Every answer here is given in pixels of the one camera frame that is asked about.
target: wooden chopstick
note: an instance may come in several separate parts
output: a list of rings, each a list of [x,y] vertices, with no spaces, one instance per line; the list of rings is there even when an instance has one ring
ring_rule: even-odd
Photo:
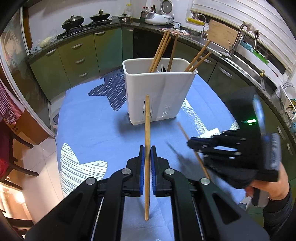
[[[174,54],[175,54],[175,49],[176,49],[176,45],[177,45],[177,41],[178,41],[178,36],[179,36],[179,34],[177,34],[176,37],[175,37],[175,41],[174,41],[174,45],[173,45],[173,50],[172,50],[172,53],[170,55],[170,61],[168,63],[168,70],[167,70],[167,72],[170,72],[170,69],[172,67],[172,62],[173,62],[173,58],[174,58]]]
[[[194,65],[188,72],[193,72],[200,64],[207,58],[209,57],[211,52],[209,52],[205,57],[203,57],[196,65]]]
[[[156,50],[156,53],[155,53],[155,55],[154,55],[154,58],[153,58],[152,63],[151,63],[151,65],[150,65],[150,68],[149,68],[149,70],[148,70],[148,73],[151,73],[151,72],[152,72],[152,68],[153,68],[154,63],[155,63],[155,61],[156,61],[156,58],[157,58],[157,56],[158,56],[158,54],[159,54],[159,51],[160,51],[160,49],[161,49],[161,47],[162,47],[162,45],[163,45],[163,42],[164,42],[164,40],[165,40],[165,37],[166,37],[167,33],[168,33],[168,30],[165,31],[165,33],[164,33],[164,35],[163,35],[163,38],[161,39],[161,42],[159,43],[159,46],[158,46],[158,48],[157,48],[157,50]]]
[[[181,126],[181,123],[177,121],[177,125],[179,126],[180,130],[182,131],[183,135],[185,136],[186,140],[189,141],[189,136],[187,135],[187,133],[184,131],[183,127]],[[202,161],[202,159],[200,158],[200,156],[198,155],[197,152],[194,151],[194,154],[196,156],[196,158],[198,159],[200,166],[202,167],[202,170],[205,174],[205,177],[209,180],[211,180],[209,173],[207,172],[207,169],[204,166],[204,163]]]
[[[150,209],[150,99],[145,99],[145,221],[149,220]]]
[[[167,35],[166,35],[166,37],[165,37],[165,40],[164,40],[164,42],[163,42],[163,45],[162,45],[162,47],[161,47],[161,49],[160,49],[160,51],[159,51],[159,54],[158,54],[158,56],[157,56],[157,58],[156,58],[156,60],[155,60],[154,66],[153,66],[153,68],[152,68],[152,70],[151,70],[152,73],[156,70],[156,68],[157,68],[157,66],[158,66],[158,64],[159,64],[160,58],[161,58],[161,56],[162,56],[162,54],[163,54],[163,51],[164,51],[164,48],[165,48],[165,45],[166,45],[166,43],[167,43],[167,40],[168,40],[169,35],[170,35],[170,32],[168,31],[168,32],[167,32]]]
[[[168,38],[168,41],[167,41],[166,44],[165,44],[165,49],[163,50],[163,54],[164,54],[164,52],[165,52],[165,50],[166,50],[168,44],[170,43],[171,38],[172,38],[172,37],[169,37],[169,38]]]
[[[191,61],[191,63],[188,65],[188,67],[184,70],[184,72],[188,72],[192,65],[196,62],[196,60],[198,60],[198,58],[202,55],[203,51],[205,51],[205,49],[207,48],[207,46],[210,44],[211,40],[208,40],[207,43],[205,44],[205,46],[201,49],[201,51],[199,51],[199,53],[195,56],[195,58]]]

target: red cloth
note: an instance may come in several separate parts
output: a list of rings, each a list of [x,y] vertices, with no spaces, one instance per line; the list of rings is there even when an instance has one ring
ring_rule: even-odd
[[[6,93],[5,88],[0,83],[0,114],[8,124],[14,124],[20,118],[22,111]]]
[[[9,166],[9,127],[0,122],[0,178],[5,174]]]

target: stove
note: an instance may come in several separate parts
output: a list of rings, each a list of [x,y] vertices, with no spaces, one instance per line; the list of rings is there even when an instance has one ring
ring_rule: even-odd
[[[106,20],[103,20],[103,21],[92,22],[89,26],[97,27],[97,26],[102,26],[102,25],[106,25],[106,24],[110,24],[110,23],[111,23],[111,20],[106,19]]]
[[[97,21],[97,22],[92,22],[88,25],[85,25],[85,26],[78,26],[78,27],[75,27],[75,28],[72,28],[72,29],[69,29],[67,30],[65,33],[61,34],[63,39],[64,38],[67,38],[75,33],[78,33],[78,32],[81,32],[83,30],[87,30],[87,29],[90,29],[90,28],[95,28],[95,27],[98,27],[98,26],[102,26],[102,25],[107,25],[107,24],[110,24],[112,21],[110,19],[106,19],[106,20],[103,20],[103,21]]]

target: wok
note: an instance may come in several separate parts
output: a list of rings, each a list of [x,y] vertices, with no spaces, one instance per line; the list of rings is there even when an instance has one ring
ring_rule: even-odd
[[[110,13],[103,13],[102,15],[98,13],[94,16],[91,16],[90,19],[93,20],[94,22],[97,22],[97,21],[106,20],[109,16],[110,16]]]
[[[65,30],[69,30],[69,29],[80,26],[83,22],[84,22],[83,17],[81,17],[81,16],[74,17],[74,15],[73,15],[73,16],[71,16],[71,18],[67,19],[63,23],[62,28]]]

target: white star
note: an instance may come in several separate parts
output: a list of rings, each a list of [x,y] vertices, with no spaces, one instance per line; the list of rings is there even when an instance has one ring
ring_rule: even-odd
[[[63,196],[66,197],[88,177],[102,180],[108,163],[105,161],[94,161],[80,164],[71,147],[64,143],[61,151],[60,179]]]

